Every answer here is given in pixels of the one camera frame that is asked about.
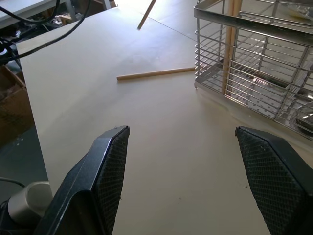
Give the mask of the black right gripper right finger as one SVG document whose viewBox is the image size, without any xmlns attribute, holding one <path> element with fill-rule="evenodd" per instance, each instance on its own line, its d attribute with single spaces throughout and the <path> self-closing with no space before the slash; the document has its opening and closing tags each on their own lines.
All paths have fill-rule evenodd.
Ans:
<svg viewBox="0 0 313 235">
<path fill-rule="evenodd" d="M 313 170 L 283 138 L 236 127 L 248 183 L 272 235 L 313 233 Z"/>
</svg>

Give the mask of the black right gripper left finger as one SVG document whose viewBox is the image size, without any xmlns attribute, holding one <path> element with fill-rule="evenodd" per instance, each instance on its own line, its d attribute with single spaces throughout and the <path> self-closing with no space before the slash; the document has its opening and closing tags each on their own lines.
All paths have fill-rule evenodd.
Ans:
<svg viewBox="0 0 313 235">
<path fill-rule="evenodd" d="M 34 234 L 111 235 L 123 188 L 129 126 L 97 137 L 68 172 Z"/>
</svg>

